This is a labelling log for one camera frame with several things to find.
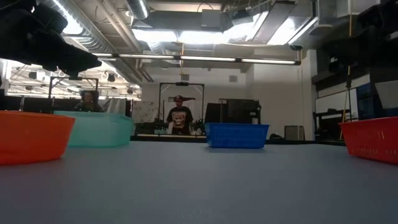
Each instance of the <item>graphic t-shirt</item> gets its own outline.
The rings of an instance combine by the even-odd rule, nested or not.
[[[186,106],[171,109],[167,121],[174,122],[173,134],[190,134],[189,123],[193,121],[193,118],[191,111]]]

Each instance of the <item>desk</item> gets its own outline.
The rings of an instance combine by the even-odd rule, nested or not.
[[[1,223],[397,223],[398,166],[345,147],[131,142],[0,167]]]

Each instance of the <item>man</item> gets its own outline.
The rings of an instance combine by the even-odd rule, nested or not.
[[[193,121],[192,113],[186,106],[182,106],[183,97],[174,97],[176,107],[170,110],[167,122],[174,122],[172,134],[190,134],[189,123]]]

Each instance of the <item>basket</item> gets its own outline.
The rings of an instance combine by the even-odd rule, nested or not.
[[[76,119],[69,147],[116,147],[130,143],[134,131],[132,118],[121,114],[54,111]]]
[[[214,148],[261,149],[269,125],[264,124],[205,124],[207,143]]]
[[[398,117],[340,124],[348,153],[398,164]]]
[[[65,116],[0,111],[0,165],[61,158],[74,122]]]

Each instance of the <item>red basket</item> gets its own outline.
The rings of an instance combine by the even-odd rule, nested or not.
[[[0,111],[0,165],[61,158],[74,122],[66,116]]]
[[[398,164],[398,117],[340,124],[349,154]]]

